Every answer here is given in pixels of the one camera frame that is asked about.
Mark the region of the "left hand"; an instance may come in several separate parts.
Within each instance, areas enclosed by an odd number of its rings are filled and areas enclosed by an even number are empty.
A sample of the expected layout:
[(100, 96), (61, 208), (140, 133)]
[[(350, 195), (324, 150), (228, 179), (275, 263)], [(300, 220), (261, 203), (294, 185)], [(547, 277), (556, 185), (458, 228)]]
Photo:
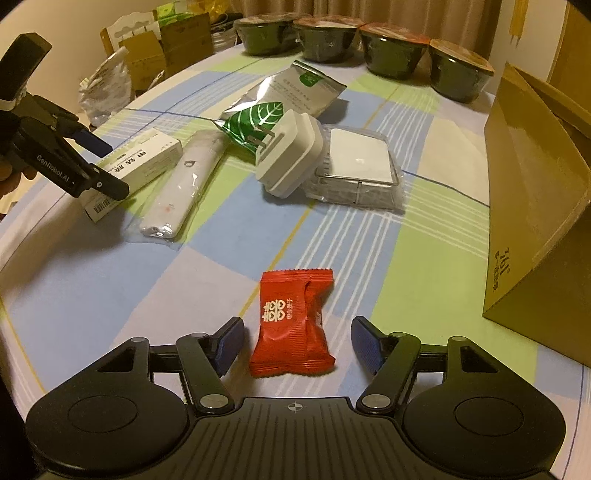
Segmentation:
[(11, 205), (22, 197), (22, 195), (14, 194), (19, 189), (21, 180), (26, 179), (25, 191), (27, 191), (35, 182), (37, 171), (30, 166), (26, 166), (22, 171), (16, 171), (13, 165), (4, 158), (0, 160), (0, 170), (1, 219), (4, 219), (10, 211)]

